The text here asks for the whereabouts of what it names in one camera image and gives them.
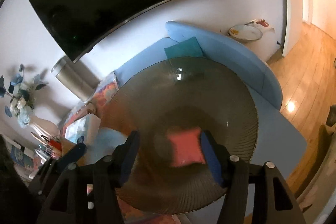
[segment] red object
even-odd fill
[[[174,149],[172,167],[182,167],[192,163],[205,164],[199,142],[200,133],[200,128],[193,128],[167,136]]]
[[[58,143],[57,141],[50,140],[50,141],[48,142],[48,144],[49,144],[50,146],[55,147],[55,148],[58,149],[59,151],[62,151],[62,145],[61,145],[60,143]]]

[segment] teal cloth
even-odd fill
[[[182,41],[179,44],[165,48],[168,59],[175,57],[204,57],[196,37]]]

